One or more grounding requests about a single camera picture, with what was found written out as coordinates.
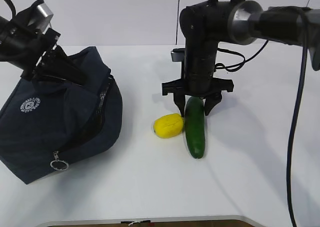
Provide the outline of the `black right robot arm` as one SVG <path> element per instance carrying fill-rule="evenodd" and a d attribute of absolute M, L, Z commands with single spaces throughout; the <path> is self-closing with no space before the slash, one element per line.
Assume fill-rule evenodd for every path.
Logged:
<path fill-rule="evenodd" d="M 254 0 L 207 0 L 185 7 L 179 15 L 185 46 L 171 51 L 181 63 L 179 79 L 162 84 L 162 94 L 173 94 L 181 114 L 186 96 L 204 99 L 204 113 L 221 102 L 222 91 L 232 92 L 230 79 L 214 77 L 220 42 L 249 45 L 257 39 L 306 46 L 313 70 L 320 69 L 320 11 L 299 6 L 263 9 Z"/>

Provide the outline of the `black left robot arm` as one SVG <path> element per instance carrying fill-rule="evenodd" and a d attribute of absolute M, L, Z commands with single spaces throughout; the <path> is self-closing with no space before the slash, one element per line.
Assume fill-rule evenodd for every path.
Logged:
<path fill-rule="evenodd" d="M 4 0 L 11 19 L 0 19 L 0 60 L 22 70 L 21 78 L 42 82 L 68 81 L 82 86 L 87 76 L 57 44 L 60 33 L 49 24 L 54 14 L 44 0 L 36 0 L 17 12 L 11 0 Z"/>

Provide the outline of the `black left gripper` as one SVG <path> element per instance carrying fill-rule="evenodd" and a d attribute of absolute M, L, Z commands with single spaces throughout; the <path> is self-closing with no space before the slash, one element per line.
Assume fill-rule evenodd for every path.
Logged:
<path fill-rule="evenodd" d="M 39 29 L 23 52 L 20 61 L 22 66 L 21 78 L 31 81 L 32 78 L 38 82 L 62 83 L 71 82 L 83 86 L 87 81 L 87 76 L 69 58 L 64 50 L 57 45 L 61 34 L 52 28 L 48 28 L 45 33 Z M 41 59 L 41 73 L 34 72 Z"/>

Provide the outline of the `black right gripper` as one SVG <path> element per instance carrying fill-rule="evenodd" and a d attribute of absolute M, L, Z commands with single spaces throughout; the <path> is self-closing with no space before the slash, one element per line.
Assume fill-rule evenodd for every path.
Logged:
<path fill-rule="evenodd" d="M 211 110 L 222 101 L 222 94 L 214 93 L 234 90 L 233 81 L 213 77 L 214 70 L 212 61 L 188 62 L 183 60 L 180 78 L 162 83 L 162 95 L 173 94 L 173 101 L 182 118 L 185 117 L 185 95 L 206 98 L 204 114 L 208 116 Z"/>

